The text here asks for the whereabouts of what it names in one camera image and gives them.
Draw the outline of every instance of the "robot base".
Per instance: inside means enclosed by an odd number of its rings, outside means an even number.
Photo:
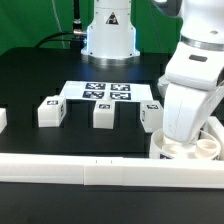
[[[136,55],[129,58],[110,59],[110,58],[97,58],[87,54],[81,54],[82,60],[97,65],[103,66],[124,66],[129,64],[136,64],[140,61],[140,53],[136,51]]]

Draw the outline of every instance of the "white block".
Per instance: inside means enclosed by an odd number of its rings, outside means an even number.
[[[124,159],[123,186],[224,188],[221,161]]]
[[[6,109],[0,108],[0,133],[4,130],[7,125]]]
[[[112,100],[97,100],[93,111],[93,127],[113,129],[115,102]]]
[[[87,157],[0,153],[0,181],[84,184]]]
[[[123,158],[95,158],[84,167],[84,185],[123,185]]]
[[[38,108],[39,127],[58,127],[66,115],[66,98],[47,97]]]
[[[163,107],[159,101],[142,101],[140,104],[140,120],[145,132],[152,133],[163,126]]]

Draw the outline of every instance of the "white cube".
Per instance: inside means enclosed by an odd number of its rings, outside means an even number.
[[[6,109],[0,108],[0,133],[2,133],[6,125],[7,125]]]
[[[59,127],[66,112],[64,96],[47,97],[38,108],[39,127]]]
[[[152,133],[163,126],[163,107],[159,101],[142,101],[140,120],[145,132]]]
[[[93,112],[93,127],[113,129],[115,102],[112,100],[97,100]]]

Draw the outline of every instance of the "black table surface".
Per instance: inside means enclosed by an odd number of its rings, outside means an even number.
[[[100,67],[70,50],[15,48],[0,57],[0,107],[7,128],[1,153],[148,157],[150,134],[139,119],[139,103],[117,102],[113,130],[93,129],[93,101],[68,100],[58,128],[38,128],[37,108],[59,94],[65,82],[149,84],[170,56],[142,54],[124,67]],[[217,117],[222,118],[222,108]],[[0,223],[223,223],[223,190],[0,183]]]

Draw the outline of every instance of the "white container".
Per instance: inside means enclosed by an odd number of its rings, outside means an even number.
[[[218,160],[221,146],[217,139],[204,131],[199,136],[190,144],[181,144],[167,139],[159,129],[152,134],[149,158]]]

